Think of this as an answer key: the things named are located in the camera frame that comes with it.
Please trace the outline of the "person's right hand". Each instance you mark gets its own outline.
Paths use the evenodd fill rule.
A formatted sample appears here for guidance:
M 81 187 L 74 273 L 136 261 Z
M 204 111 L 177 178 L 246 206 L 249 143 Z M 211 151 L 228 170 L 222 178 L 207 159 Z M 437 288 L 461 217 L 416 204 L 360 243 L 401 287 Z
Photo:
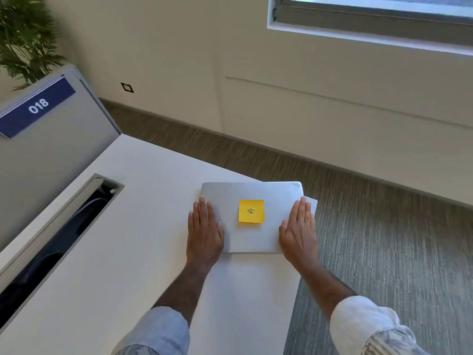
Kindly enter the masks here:
M 311 203 L 307 201 L 307 225 L 298 223 L 299 201 L 294 202 L 289 212 L 288 221 L 291 228 L 291 240 L 289 242 L 279 242 L 285 258 L 295 266 L 302 263 L 318 262 L 317 235 L 311 232 Z

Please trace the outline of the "person's left hand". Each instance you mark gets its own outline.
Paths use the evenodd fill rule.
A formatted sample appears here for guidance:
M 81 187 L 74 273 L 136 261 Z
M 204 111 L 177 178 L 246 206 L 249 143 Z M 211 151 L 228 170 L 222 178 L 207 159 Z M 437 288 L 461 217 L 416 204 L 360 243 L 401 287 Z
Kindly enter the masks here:
M 216 263 L 223 251 L 224 243 L 220 243 L 215 211 L 210 202 L 206 203 L 209 223 L 207 228 L 200 227 L 200 199 L 193 204 L 195 230 L 187 237 L 186 262 Z

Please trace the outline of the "person's right forearm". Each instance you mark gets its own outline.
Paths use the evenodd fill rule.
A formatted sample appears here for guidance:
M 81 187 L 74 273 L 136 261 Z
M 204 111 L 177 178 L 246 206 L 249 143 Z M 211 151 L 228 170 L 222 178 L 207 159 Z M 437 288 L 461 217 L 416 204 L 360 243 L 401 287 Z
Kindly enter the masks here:
M 295 268 L 328 321 L 340 302 L 357 296 L 356 292 L 318 262 L 302 263 Z

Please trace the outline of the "person's left forearm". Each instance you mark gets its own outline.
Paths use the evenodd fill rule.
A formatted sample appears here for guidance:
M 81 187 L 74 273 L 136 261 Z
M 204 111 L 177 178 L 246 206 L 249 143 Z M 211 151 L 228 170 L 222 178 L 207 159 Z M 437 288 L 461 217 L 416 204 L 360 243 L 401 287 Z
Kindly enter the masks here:
M 177 311 L 190 328 L 205 280 L 214 265 L 212 262 L 187 261 L 152 308 L 166 307 Z

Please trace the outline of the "silver closed laptop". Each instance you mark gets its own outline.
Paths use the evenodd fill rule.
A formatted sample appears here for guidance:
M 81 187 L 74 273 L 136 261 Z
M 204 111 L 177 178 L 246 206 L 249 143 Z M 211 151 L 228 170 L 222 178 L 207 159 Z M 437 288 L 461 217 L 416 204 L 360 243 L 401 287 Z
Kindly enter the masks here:
M 217 220 L 223 225 L 225 253 L 281 253 L 279 226 L 303 195 L 303 186 L 298 181 L 212 182 L 203 183 L 201 189 L 201 196 L 212 204 Z M 264 201 L 264 223 L 238 221 L 242 199 Z

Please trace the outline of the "yellow sticky note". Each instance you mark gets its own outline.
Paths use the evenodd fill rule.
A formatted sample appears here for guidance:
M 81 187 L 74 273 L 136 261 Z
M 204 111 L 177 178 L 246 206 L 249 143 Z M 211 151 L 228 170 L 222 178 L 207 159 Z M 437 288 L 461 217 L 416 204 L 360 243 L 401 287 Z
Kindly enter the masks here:
M 265 222 L 265 210 L 263 200 L 240 200 L 238 209 L 238 221 L 241 223 L 262 224 Z

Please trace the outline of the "white shirt sleeve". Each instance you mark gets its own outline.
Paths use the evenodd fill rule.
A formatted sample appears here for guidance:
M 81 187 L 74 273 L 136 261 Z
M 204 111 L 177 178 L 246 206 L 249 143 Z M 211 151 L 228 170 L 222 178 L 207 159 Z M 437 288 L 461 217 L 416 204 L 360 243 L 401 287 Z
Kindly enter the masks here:
M 342 300 L 329 328 L 339 355 L 430 355 L 394 310 L 363 296 Z

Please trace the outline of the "light blue shirt sleeve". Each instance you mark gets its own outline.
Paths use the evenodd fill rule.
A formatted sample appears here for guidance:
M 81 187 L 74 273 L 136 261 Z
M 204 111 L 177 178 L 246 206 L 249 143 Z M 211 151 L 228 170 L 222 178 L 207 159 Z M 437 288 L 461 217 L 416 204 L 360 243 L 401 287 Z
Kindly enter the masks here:
M 111 355 L 188 355 L 190 329 L 180 312 L 166 306 L 147 311 Z

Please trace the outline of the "grey desk partition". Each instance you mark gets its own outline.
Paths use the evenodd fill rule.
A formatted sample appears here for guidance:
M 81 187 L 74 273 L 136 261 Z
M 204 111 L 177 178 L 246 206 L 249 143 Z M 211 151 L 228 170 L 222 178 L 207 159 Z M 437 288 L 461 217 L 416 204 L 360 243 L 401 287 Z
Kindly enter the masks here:
M 76 93 L 8 139 L 0 135 L 0 251 L 122 134 L 74 65 L 0 102 L 7 110 L 64 76 Z

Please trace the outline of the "blue partition label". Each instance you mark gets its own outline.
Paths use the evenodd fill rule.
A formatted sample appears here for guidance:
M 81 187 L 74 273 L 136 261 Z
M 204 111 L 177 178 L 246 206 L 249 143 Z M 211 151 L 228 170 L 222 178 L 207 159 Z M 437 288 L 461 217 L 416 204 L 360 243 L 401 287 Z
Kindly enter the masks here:
M 0 135 L 11 139 L 76 93 L 61 76 L 19 103 L 0 112 Z

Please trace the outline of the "grey framed window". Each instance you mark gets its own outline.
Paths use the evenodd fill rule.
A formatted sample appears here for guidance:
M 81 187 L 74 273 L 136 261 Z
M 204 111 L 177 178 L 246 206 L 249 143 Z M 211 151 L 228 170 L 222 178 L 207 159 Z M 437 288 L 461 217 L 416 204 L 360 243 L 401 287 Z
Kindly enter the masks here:
M 473 57 L 473 0 L 269 0 L 267 26 Z

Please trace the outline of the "green potted plant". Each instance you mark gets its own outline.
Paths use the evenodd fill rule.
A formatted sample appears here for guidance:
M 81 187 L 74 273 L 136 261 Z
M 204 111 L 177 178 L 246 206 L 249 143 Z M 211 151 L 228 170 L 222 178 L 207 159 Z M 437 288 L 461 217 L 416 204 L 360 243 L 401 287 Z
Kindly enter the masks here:
M 45 0 L 0 0 L 0 70 L 26 89 L 66 64 L 57 53 L 59 33 Z

